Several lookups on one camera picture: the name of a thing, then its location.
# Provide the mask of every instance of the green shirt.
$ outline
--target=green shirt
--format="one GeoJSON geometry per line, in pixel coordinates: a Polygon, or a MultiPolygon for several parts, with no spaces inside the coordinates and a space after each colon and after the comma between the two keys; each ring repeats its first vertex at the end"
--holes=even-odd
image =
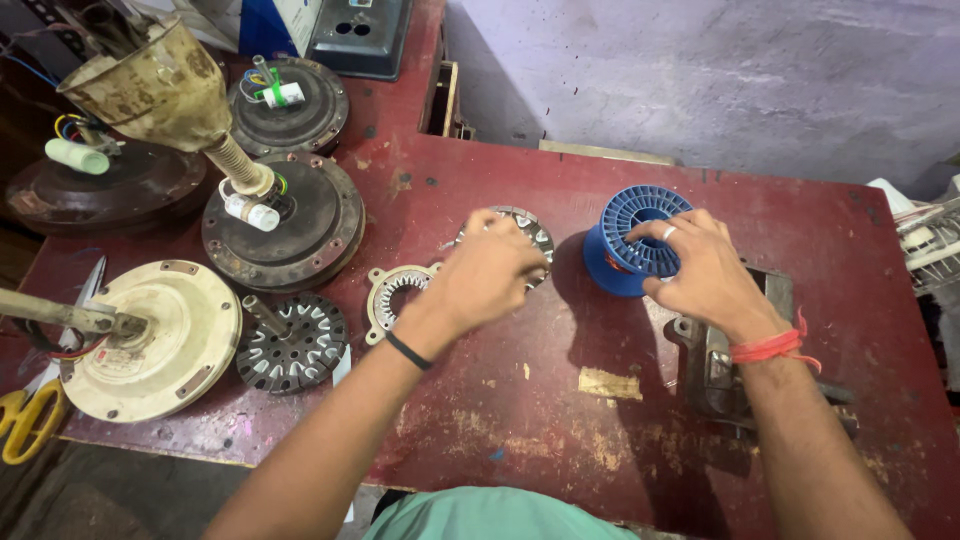
{"type": "Polygon", "coordinates": [[[364,540],[637,540],[552,497],[512,487],[458,487],[415,493],[392,504],[364,540]]]}

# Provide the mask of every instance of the metal shaft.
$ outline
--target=metal shaft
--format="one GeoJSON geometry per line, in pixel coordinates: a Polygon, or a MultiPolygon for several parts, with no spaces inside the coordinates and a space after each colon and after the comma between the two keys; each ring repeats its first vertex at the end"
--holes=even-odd
{"type": "Polygon", "coordinates": [[[254,163],[230,134],[204,153],[220,170],[227,173],[237,193],[260,195],[274,185],[274,171],[262,163],[254,163]]]}
{"type": "Polygon", "coordinates": [[[0,313],[90,333],[113,332],[122,337],[134,337],[147,329],[145,319],[125,313],[103,313],[5,289],[0,289],[0,313]]]}
{"type": "Polygon", "coordinates": [[[267,83],[267,86],[272,86],[276,82],[273,72],[267,67],[267,62],[263,60],[262,56],[256,55],[253,57],[253,67],[260,72],[260,75],[263,75],[263,80],[267,83]]]}
{"type": "Polygon", "coordinates": [[[280,339],[289,339],[293,335],[293,329],[287,328],[266,304],[260,302],[256,295],[250,295],[243,299],[243,308],[249,311],[253,317],[263,323],[280,339]]]}

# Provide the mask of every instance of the red workbench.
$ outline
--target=red workbench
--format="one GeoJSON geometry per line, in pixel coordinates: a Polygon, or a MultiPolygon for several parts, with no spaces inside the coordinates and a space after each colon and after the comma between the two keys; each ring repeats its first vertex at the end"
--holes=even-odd
{"type": "MultiPolygon", "coordinates": [[[[422,135],[443,13],[443,0],[416,2],[398,82],[345,80],[350,118],[334,157],[363,195],[369,223],[356,256],[316,290],[347,315],[356,361],[367,350],[367,272],[444,258],[470,210],[530,210],[558,248],[551,278],[523,310],[464,337],[426,375],[366,482],[423,491],[509,485],[615,521],[772,536],[756,448],[694,416],[677,393],[678,348],[662,332],[675,315],[603,293],[581,259],[584,232],[613,193],[658,184],[726,221],[750,263],[793,279],[810,323],[804,352],[856,394],[856,446],[880,485],[918,536],[960,536],[957,435],[881,192],[422,135]],[[638,375],[642,401],[578,391],[582,368],[638,375]]],[[[198,217],[164,233],[49,238],[21,290],[72,303],[103,254],[106,282],[164,258],[212,267],[198,217]]],[[[0,357],[0,393],[43,364],[9,323],[0,357]]],[[[61,435],[253,466],[329,391],[328,380],[272,397],[230,368],[171,417],[118,425],[74,411],[61,435]]]]}

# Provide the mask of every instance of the yellow wire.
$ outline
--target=yellow wire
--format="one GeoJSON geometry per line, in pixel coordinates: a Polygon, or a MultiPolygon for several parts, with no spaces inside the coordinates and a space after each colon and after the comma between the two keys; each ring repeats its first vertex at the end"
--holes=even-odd
{"type": "Polygon", "coordinates": [[[61,114],[60,117],[57,118],[57,121],[54,122],[54,133],[57,134],[57,138],[63,138],[63,135],[60,133],[60,122],[61,122],[61,120],[63,120],[63,118],[66,118],[67,116],[69,116],[69,117],[71,117],[71,118],[76,118],[76,119],[78,119],[78,120],[83,120],[83,119],[84,119],[82,116],[80,116],[80,115],[78,115],[78,114],[61,114]]]}

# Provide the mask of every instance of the blue plastic spool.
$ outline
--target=blue plastic spool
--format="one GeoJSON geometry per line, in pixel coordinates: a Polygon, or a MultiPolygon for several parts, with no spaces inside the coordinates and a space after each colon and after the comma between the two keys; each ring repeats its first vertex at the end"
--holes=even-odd
{"type": "Polygon", "coordinates": [[[653,238],[628,243],[623,238],[644,221],[667,219],[691,209],[683,197],[658,185],[634,185],[613,195],[600,223],[584,238],[584,263],[590,277],[611,294],[636,297],[643,296],[646,278],[676,276],[680,258],[666,243],[653,238]],[[607,255],[630,273],[614,268],[607,255]]]}

